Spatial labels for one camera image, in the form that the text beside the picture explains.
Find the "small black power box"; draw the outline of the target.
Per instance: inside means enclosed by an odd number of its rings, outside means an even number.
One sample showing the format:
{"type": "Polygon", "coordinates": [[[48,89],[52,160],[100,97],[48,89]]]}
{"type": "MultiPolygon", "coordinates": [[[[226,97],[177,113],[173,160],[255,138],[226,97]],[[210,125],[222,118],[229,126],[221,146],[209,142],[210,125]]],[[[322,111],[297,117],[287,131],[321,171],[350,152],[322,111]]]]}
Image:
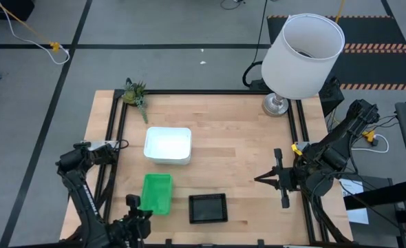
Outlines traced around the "small black power box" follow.
{"type": "Polygon", "coordinates": [[[251,81],[250,89],[253,91],[266,91],[269,92],[269,87],[265,84],[263,79],[251,81]]]}

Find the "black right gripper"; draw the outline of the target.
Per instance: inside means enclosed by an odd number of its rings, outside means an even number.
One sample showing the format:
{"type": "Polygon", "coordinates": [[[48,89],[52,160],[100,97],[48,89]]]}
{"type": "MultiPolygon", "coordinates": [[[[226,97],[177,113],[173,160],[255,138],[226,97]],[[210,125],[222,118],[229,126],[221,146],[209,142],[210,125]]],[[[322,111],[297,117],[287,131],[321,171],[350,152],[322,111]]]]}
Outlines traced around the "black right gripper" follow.
{"type": "Polygon", "coordinates": [[[281,206],[283,209],[290,207],[290,199],[288,191],[295,191],[297,188],[295,171],[293,168],[284,168],[282,163],[282,151],[280,148],[274,149],[276,159],[275,171],[271,170],[254,178],[258,183],[264,183],[279,189],[281,192],[281,206]],[[278,175],[279,180],[269,179],[272,176],[278,175]]]}

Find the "white paper sheet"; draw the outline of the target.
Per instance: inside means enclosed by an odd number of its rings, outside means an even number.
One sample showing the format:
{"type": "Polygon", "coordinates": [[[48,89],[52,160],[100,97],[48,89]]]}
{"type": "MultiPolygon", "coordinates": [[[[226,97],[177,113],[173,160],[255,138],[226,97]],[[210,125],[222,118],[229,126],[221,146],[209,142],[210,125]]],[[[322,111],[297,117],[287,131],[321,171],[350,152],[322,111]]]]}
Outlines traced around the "white paper sheet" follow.
{"type": "MultiPolygon", "coordinates": [[[[341,191],[344,197],[350,196],[351,194],[358,194],[363,192],[362,182],[360,181],[353,181],[348,179],[340,179],[341,184],[341,191]]],[[[351,223],[358,223],[358,224],[369,224],[367,209],[353,209],[347,210],[348,219],[351,223]]]]}

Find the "black stand beam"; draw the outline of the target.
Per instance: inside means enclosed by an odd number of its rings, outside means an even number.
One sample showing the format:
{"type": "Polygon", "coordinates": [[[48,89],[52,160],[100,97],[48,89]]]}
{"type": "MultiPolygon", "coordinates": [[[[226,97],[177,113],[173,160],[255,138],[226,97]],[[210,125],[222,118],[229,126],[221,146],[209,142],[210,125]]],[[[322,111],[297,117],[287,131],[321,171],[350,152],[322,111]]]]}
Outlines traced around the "black stand beam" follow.
{"type": "Polygon", "coordinates": [[[350,194],[343,199],[347,210],[405,202],[406,181],[358,194],[350,194]]]}

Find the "black plastic slotted basket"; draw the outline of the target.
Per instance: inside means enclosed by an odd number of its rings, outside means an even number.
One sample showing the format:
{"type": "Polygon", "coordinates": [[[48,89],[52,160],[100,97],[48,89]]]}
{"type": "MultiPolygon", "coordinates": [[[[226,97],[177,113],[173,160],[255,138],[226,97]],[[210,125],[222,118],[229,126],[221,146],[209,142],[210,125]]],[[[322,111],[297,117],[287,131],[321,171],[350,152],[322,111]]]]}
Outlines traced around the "black plastic slotted basket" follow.
{"type": "Polygon", "coordinates": [[[189,196],[189,223],[208,224],[228,221],[226,194],[189,196]]]}

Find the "large black power box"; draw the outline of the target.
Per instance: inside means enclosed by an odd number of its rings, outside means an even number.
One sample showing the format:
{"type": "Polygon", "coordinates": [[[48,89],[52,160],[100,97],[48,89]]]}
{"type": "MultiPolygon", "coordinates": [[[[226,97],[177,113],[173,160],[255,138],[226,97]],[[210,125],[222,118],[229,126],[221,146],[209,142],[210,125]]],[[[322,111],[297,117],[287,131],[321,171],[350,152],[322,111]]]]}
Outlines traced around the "large black power box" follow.
{"type": "Polygon", "coordinates": [[[319,91],[323,115],[330,114],[345,98],[341,91],[341,83],[335,76],[329,78],[319,91]]]}

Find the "green plastic slotted basket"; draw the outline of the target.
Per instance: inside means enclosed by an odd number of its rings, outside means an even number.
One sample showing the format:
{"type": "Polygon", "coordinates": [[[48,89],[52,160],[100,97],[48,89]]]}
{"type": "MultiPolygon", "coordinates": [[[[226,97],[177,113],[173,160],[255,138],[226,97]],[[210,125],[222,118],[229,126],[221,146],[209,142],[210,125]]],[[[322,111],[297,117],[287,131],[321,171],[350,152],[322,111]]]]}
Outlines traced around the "green plastic slotted basket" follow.
{"type": "Polygon", "coordinates": [[[146,174],[142,186],[140,208],[154,215],[169,215],[173,194],[173,177],[170,174],[146,174]]]}

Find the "black case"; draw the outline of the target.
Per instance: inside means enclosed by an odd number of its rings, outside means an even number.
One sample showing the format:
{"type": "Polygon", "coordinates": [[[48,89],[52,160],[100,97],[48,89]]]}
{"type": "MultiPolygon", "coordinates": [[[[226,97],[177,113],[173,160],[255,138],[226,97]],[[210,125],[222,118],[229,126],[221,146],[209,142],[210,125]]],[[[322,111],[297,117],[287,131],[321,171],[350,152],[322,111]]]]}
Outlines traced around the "black case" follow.
{"type": "MultiPolygon", "coordinates": [[[[11,12],[21,21],[27,21],[35,8],[35,0],[0,0],[6,11],[11,12]]],[[[0,19],[6,20],[3,9],[0,7],[0,19]]]]}

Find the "black aluminium table frame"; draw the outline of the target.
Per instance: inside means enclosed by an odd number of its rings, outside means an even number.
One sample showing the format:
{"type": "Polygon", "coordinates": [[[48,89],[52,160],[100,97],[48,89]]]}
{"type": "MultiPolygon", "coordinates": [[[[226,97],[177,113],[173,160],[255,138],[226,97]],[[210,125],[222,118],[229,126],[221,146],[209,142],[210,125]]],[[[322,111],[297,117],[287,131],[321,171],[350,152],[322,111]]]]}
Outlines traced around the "black aluminium table frame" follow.
{"type": "Polygon", "coordinates": [[[147,96],[147,119],[134,107],[113,102],[114,92],[95,93],[84,134],[87,141],[117,136],[129,142],[120,152],[111,219],[127,213],[127,194],[141,194],[146,174],[170,174],[173,179],[171,211],[151,218],[146,245],[306,245],[309,242],[300,193],[290,193],[290,207],[281,206],[281,195],[270,185],[255,182],[275,164],[274,149],[283,152],[283,163],[293,162],[293,118],[267,116],[262,93],[227,91],[154,91],[147,96]],[[188,165],[156,165],[143,154],[147,129],[187,127],[192,133],[188,165]],[[225,223],[192,225],[189,196],[226,195],[225,223]]]}

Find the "potted succulent plant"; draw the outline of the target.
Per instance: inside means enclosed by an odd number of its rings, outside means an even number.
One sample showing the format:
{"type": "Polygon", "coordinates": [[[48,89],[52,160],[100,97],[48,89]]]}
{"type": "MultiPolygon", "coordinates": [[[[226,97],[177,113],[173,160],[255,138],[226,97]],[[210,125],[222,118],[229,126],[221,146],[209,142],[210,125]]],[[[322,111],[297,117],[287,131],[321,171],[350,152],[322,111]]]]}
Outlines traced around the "potted succulent plant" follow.
{"type": "Polygon", "coordinates": [[[146,84],[143,81],[134,83],[130,78],[126,78],[122,100],[130,106],[137,107],[139,113],[142,115],[143,121],[147,124],[148,117],[145,88],[146,84]]]}

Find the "black hazard-striped floor mat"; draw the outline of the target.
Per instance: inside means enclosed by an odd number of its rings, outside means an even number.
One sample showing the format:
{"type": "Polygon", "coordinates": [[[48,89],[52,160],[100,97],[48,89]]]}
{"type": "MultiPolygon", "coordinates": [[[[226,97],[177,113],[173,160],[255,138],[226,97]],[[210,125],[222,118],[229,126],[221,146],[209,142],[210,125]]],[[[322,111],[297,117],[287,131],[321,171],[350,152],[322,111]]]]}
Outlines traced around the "black hazard-striped floor mat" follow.
{"type": "Polygon", "coordinates": [[[394,17],[269,16],[271,43],[334,60],[331,75],[346,90],[406,90],[406,40],[394,17]]]}

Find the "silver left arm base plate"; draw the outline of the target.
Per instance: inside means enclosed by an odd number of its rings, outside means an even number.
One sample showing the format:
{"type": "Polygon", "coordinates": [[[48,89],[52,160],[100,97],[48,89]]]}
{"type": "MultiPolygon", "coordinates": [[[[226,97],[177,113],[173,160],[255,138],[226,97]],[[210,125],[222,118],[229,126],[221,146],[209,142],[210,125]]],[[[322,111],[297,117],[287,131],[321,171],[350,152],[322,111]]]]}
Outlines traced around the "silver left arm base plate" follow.
{"type": "Polygon", "coordinates": [[[85,146],[89,151],[93,151],[105,145],[115,147],[117,141],[81,141],[81,145],[85,146]]]}

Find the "white shade silver table lamp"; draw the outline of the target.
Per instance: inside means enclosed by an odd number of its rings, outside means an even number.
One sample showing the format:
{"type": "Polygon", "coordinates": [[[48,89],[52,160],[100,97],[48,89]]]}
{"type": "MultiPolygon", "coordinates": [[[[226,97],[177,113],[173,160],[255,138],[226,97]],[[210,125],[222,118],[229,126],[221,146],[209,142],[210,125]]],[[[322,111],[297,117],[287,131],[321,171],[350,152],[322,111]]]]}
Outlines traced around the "white shade silver table lamp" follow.
{"type": "Polygon", "coordinates": [[[319,93],[344,46],[345,35],[336,22],[317,14],[289,16],[261,65],[272,91],[263,101],[265,113],[281,116],[289,100],[319,93]]]}

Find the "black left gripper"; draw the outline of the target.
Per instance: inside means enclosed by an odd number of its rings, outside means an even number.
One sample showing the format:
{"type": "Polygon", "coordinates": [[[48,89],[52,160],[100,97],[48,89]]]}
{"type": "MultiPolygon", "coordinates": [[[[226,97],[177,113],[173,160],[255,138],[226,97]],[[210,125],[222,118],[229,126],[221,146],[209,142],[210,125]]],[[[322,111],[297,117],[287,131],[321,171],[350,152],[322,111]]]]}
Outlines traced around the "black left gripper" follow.
{"type": "Polygon", "coordinates": [[[114,220],[108,226],[108,248],[141,248],[143,240],[148,233],[142,231],[148,223],[148,211],[139,209],[140,197],[134,194],[125,196],[126,205],[129,207],[128,214],[121,219],[114,220]]]}

